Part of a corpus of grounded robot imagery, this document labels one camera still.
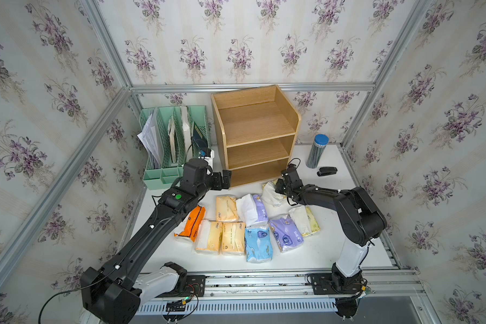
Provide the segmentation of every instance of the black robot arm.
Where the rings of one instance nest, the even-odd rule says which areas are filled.
[[[364,246],[371,238],[379,237],[387,222],[367,192],[356,187],[351,190],[320,188],[303,185],[295,165],[281,172],[276,192],[301,205],[316,205],[336,211],[342,229],[351,242]]]
[[[107,323],[128,323],[142,293],[133,286],[150,256],[207,191],[228,189],[230,176],[227,170],[213,173],[205,160],[189,160],[183,167],[183,177],[176,181],[179,186],[175,183],[162,194],[149,219],[130,241],[99,270],[90,267],[83,273],[81,287],[89,286],[81,290],[83,307]]]

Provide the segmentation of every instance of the plastic packaging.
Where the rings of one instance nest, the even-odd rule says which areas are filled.
[[[309,223],[308,214],[306,213],[306,208],[303,205],[293,207],[288,211],[288,214],[290,214],[295,226],[297,226],[303,237],[311,235],[311,225]]]
[[[293,250],[304,243],[304,239],[290,215],[280,215],[278,218],[271,219],[269,223],[281,252]]]
[[[274,250],[272,244],[270,244],[268,226],[246,228],[245,251],[249,263],[263,263],[272,260]]]
[[[236,200],[236,208],[238,215],[246,226],[251,226],[258,221],[258,208],[252,198],[252,194],[246,194],[240,199]]]
[[[238,221],[236,197],[226,195],[216,197],[216,220],[218,222]]]
[[[286,196],[275,192],[275,185],[272,181],[269,181],[263,187],[263,194],[261,195],[261,199],[267,204],[279,207],[282,204],[283,200],[286,199]]]
[[[245,254],[245,223],[223,223],[221,253],[242,256]]]
[[[315,219],[315,216],[313,215],[309,207],[306,207],[306,214],[308,214],[309,224],[311,227],[311,234],[313,235],[318,231],[320,231],[319,223],[317,223],[317,220]]]
[[[253,194],[252,199],[254,199],[254,203],[256,206],[256,210],[258,212],[258,220],[254,223],[254,225],[266,225],[268,224],[268,215],[266,214],[265,205],[261,200],[261,196],[258,194]]]
[[[223,223],[202,220],[196,239],[196,252],[205,254],[220,254]]]
[[[184,239],[188,242],[195,242],[198,236],[198,228],[205,216],[205,207],[196,206],[188,217],[186,217],[180,225],[175,229],[175,238]]]

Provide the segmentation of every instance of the blue lid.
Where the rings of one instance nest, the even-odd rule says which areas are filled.
[[[318,145],[326,145],[329,141],[330,139],[324,134],[315,135],[315,143]]]

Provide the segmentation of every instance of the white table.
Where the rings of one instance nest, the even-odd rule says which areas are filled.
[[[323,188],[331,189],[352,189],[355,187],[351,176],[344,164],[336,145],[328,145],[324,150],[318,167],[335,166],[338,169],[336,175],[318,177],[316,169],[309,169],[305,165],[308,157],[309,145],[296,145],[292,158],[301,159],[297,172],[303,184],[314,184]],[[213,150],[216,153],[214,159],[214,171],[221,171],[221,164],[217,152],[217,147]],[[222,191],[209,191],[201,204],[206,208],[205,219],[215,220],[215,197],[218,195],[231,194],[241,198],[247,193],[262,193],[262,183],[242,185],[237,188]],[[151,195],[161,195],[165,190],[147,190],[143,199],[139,214],[137,216],[132,236],[148,220],[154,210],[154,203]],[[280,207],[273,207],[265,204],[269,218],[279,214],[287,214],[292,208],[286,201]],[[336,211],[332,211],[319,206],[310,206],[321,231],[304,240],[304,244],[285,253],[279,251],[276,241],[272,237],[274,256],[272,261],[266,263],[247,263],[245,256],[226,256],[226,255],[204,255],[194,251],[192,243],[177,241],[173,233],[164,239],[158,249],[151,256],[143,268],[143,272],[149,273],[158,270],[164,263],[175,262],[189,272],[212,272],[212,271],[263,271],[263,270],[313,270],[330,269],[336,262],[343,246],[344,233]],[[369,248],[369,253],[362,263],[363,267],[390,267],[391,262],[383,244],[379,238],[373,240],[375,246]]]

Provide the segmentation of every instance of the cylindrical container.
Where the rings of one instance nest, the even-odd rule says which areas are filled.
[[[322,156],[322,152],[324,152],[324,148],[330,139],[324,134],[317,134],[315,135],[315,140],[313,141],[313,145],[311,145],[311,151],[309,152],[308,159],[306,160],[306,166],[309,168],[316,168],[319,164],[320,157]]]

